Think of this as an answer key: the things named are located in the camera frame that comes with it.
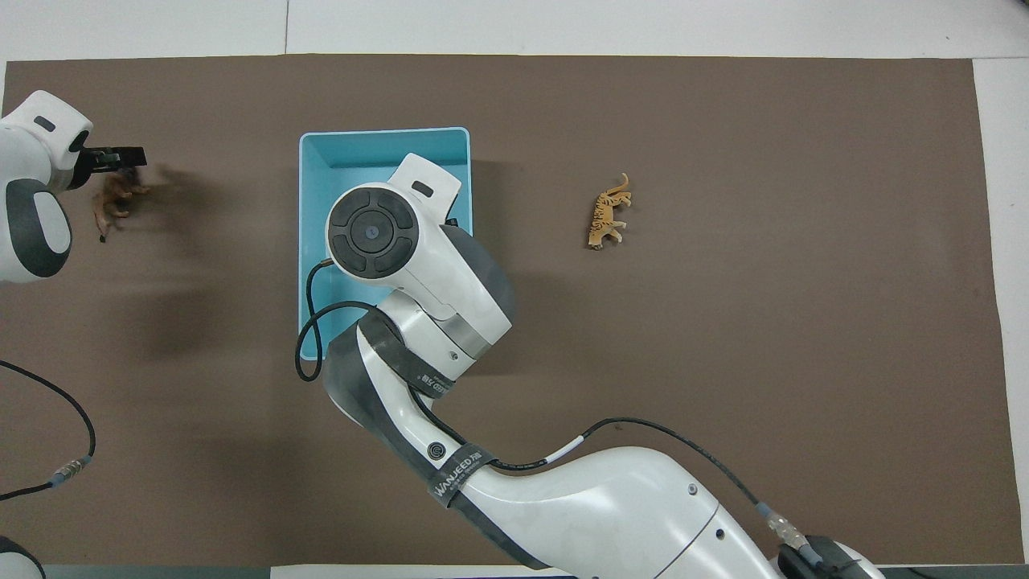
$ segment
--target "brown toy animal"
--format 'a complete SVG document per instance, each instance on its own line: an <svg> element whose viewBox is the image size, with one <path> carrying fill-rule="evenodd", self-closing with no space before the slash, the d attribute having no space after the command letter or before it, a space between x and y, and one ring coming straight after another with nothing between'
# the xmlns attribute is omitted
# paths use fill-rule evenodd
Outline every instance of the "brown toy animal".
<svg viewBox="0 0 1029 579"><path fill-rule="evenodd" d="M104 188L93 195L93 216L97 219L101 243L107 242L107 232L111 227L107 215L128 217L128 205L132 195L147 192L150 192L150 187L140 183L139 172L135 167L122 167L113 173L108 173L104 178Z"/></svg>
<svg viewBox="0 0 1029 579"><path fill-rule="evenodd" d="M625 190L629 186L629 176L622 173L625 182L620 185L609 188L597 196L597 203L593 209L593 223L590 225L590 247L600 249L604 236L610 234L615 241L622 241L622 233L614 227L625 227L626 221L614 220L614 208L623 203L626 207L632 206L632 191Z"/></svg>

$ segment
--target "toy tiger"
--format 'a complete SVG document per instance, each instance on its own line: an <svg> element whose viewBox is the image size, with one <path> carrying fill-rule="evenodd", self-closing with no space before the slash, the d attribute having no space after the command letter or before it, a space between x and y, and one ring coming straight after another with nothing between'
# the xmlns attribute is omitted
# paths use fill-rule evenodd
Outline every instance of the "toy tiger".
<svg viewBox="0 0 1029 579"><path fill-rule="evenodd" d="M626 227L626 221L614 220L614 207L626 204L632 206L632 191L625 190L629 186L629 176L622 173L625 182L620 185L609 188L597 196L597 203L593 209L593 224L590 225L590 247L600 249L601 242L605 236L610 234L615 241L622 241L622 233L614 227Z"/></svg>

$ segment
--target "blue bin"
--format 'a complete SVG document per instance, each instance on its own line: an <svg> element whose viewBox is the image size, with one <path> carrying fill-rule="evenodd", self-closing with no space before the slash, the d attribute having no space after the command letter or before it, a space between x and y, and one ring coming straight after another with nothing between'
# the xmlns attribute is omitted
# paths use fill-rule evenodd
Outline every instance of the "blue bin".
<svg viewBox="0 0 1029 579"><path fill-rule="evenodd" d="M471 148L466 129L308 133L300 137L297 330L309 318L305 298L308 273L328 256L325 219L332 204L354 186L388 179L409 152L428 158L461 180L450 217L471 233ZM335 266L319 270L312 289L316 312L342 300L378 304L389 294L388 288L365 285ZM319 320L322 346L327 347L362 314L343 310ZM316 354L314 333L309 332L300 356L315 360Z"/></svg>

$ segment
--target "black strap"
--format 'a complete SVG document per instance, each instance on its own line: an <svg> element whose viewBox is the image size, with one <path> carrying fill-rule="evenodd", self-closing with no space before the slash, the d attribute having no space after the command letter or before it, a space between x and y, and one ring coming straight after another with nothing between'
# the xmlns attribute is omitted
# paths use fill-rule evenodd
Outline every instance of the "black strap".
<svg viewBox="0 0 1029 579"><path fill-rule="evenodd" d="M477 444L466 443L451 455L436 474L429 479L429 495L443 507L450 508L451 501L461 491L468 477L494 459L488 450Z"/></svg>
<svg viewBox="0 0 1029 579"><path fill-rule="evenodd" d="M440 399L454 388L454 381L409 351L378 317L362 317L357 326L379 358L418 392Z"/></svg>

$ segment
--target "circular button pad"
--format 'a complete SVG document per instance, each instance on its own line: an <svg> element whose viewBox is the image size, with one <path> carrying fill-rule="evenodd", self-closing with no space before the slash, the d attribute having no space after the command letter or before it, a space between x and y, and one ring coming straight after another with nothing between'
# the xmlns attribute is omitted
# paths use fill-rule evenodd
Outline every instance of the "circular button pad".
<svg viewBox="0 0 1029 579"><path fill-rule="evenodd" d="M392 275L411 259L418 245L418 219L398 193L359 187L342 196L329 212L328 247L348 272L365 279Z"/></svg>

